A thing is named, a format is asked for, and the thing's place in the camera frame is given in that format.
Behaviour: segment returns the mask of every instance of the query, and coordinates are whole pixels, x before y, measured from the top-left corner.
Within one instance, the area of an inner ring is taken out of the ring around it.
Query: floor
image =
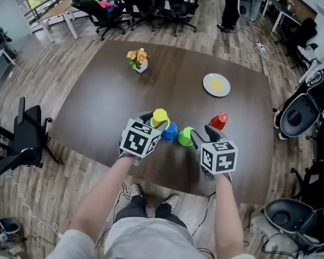
[[[224,9],[224,1],[200,1],[200,7],[191,21],[197,26],[197,33],[184,27],[180,28],[178,37],[174,37],[172,27],[163,27],[156,29],[156,32],[151,32],[149,26],[143,23],[134,31],[127,28],[125,35],[110,30],[105,40],[131,40],[181,47],[230,60],[259,72],[264,70],[265,75],[270,79],[273,106],[278,107],[294,92],[297,79],[285,67],[264,59],[261,63],[260,56],[254,51],[254,43],[247,38],[247,31],[223,34],[216,28],[216,23],[220,21]],[[0,91],[0,116],[3,127],[12,129],[14,117],[17,115],[18,99],[21,96],[26,97],[27,108],[41,105],[43,118],[56,117],[82,71],[104,43],[99,40],[89,20],[78,19],[73,24],[79,34],[78,40],[72,37],[65,23],[52,28],[52,35],[56,40],[53,44],[42,31],[29,38],[19,54],[17,66]],[[271,33],[273,23],[261,17],[256,22],[256,26],[262,30],[261,33],[266,36],[275,50],[271,58],[287,66],[293,66],[295,63],[285,56],[283,48],[274,44],[277,35]],[[245,21],[239,20],[237,28],[247,29],[251,34],[250,39],[266,43]],[[302,75],[301,69],[294,70],[299,77]],[[50,142],[50,147],[57,156],[64,159],[64,166],[59,166],[48,156],[44,156],[42,169],[21,166],[0,177],[0,218],[9,216],[18,218],[24,227],[24,234],[31,235],[26,242],[28,258],[45,258],[53,251],[52,244],[40,239],[39,247],[34,243],[33,237],[41,236],[51,243],[56,243],[56,233],[44,222],[50,224],[55,222],[58,225],[58,232],[65,232],[78,202],[108,171],[108,167],[53,140]],[[305,139],[304,135],[287,141],[278,141],[275,137],[266,202],[280,197],[289,197],[295,193],[296,183],[289,172],[290,168],[294,167],[303,173],[304,168],[310,166],[313,158],[313,145]],[[12,178],[19,186],[14,185]],[[135,179],[127,177],[126,185],[129,186],[132,180],[136,182]],[[140,183],[150,197],[147,211],[150,216],[153,216],[153,207],[173,191],[146,181]],[[174,213],[187,224],[190,232],[193,232],[204,218],[208,200],[184,193],[180,193],[180,198],[182,202]],[[126,203],[127,200],[122,197],[116,212]],[[209,205],[207,218],[195,235],[195,242],[197,247],[208,248],[215,254],[214,204],[213,199]],[[260,205],[248,204],[239,204],[238,207],[243,228],[249,224],[251,212],[262,208]],[[112,219],[113,216],[109,216],[103,229],[110,227]],[[249,244],[245,247],[247,253],[256,258],[270,258],[269,255],[261,252],[259,234],[252,234],[249,229],[245,229],[245,240]],[[96,249],[95,258],[100,256],[100,246]]]

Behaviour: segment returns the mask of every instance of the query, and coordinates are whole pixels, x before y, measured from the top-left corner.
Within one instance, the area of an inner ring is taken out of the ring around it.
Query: flower
[[[137,56],[137,61],[139,61],[141,64],[146,63],[146,53],[139,50],[138,56]]]
[[[135,51],[130,51],[127,53],[127,57],[130,59],[134,59],[136,57],[137,53]]]

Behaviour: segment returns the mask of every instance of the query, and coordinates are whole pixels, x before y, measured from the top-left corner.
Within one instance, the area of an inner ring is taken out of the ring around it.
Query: sneaker
[[[222,26],[222,24],[217,24],[217,28],[221,30],[221,32],[230,32],[229,29],[226,29]]]
[[[140,186],[138,184],[132,184],[130,187],[130,195],[131,198],[133,198],[134,196],[142,196],[141,194],[141,189]]]
[[[286,140],[286,139],[288,139],[288,138],[284,137],[281,132],[277,135],[277,137],[278,137],[279,140]]]
[[[278,130],[280,127],[276,125],[276,118],[277,118],[277,115],[279,115],[280,111],[277,110],[275,113],[274,113],[274,128],[276,128],[276,130]]]
[[[174,209],[179,203],[179,195],[173,194],[173,195],[169,196],[169,198],[166,201],[164,201],[163,203],[168,203],[172,207],[172,209]]]

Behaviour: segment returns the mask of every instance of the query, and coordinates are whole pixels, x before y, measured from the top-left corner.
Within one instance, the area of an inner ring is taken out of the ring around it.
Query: green object
[[[185,147],[192,146],[192,140],[191,140],[191,130],[193,130],[193,127],[185,127],[180,133],[179,133],[179,143]]]

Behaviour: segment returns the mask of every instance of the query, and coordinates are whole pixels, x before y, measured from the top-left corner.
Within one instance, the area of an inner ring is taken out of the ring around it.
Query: white vase
[[[133,69],[139,73],[142,73],[144,70],[147,69],[147,61],[146,61],[146,63],[143,63],[140,65],[140,69],[137,69],[135,65],[133,66]]]

